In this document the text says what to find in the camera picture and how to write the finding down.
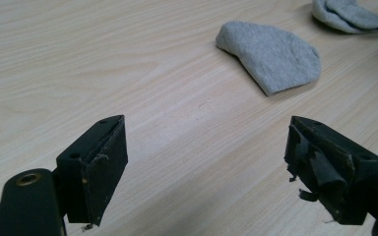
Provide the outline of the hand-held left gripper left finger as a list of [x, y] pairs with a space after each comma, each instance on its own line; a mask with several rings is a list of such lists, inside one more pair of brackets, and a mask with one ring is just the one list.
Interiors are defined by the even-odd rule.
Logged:
[[57, 156], [56, 163], [68, 220], [100, 226], [128, 163], [125, 117], [97, 121]]

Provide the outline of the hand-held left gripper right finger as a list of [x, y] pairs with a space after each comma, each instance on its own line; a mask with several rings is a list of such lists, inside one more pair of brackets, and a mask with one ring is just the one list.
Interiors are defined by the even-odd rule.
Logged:
[[302, 199], [320, 202], [340, 224], [364, 222], [378, 181], [378, 155], [321, 122], [293, 116], [284, 161], [292, 178], [307, 187]]

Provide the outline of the grey sock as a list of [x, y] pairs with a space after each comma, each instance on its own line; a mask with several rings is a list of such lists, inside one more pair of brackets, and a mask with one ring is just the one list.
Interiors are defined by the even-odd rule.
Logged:
[[317, 49], [273, 26], [227, 22], [216, 45], [239, 59], [265, 95], [314, 82], [321, 74]]
[[346, 33], [378, 31], [378, 15], [359, 6], [356, 0], [312, 0], [312, 15], [326, 26]]

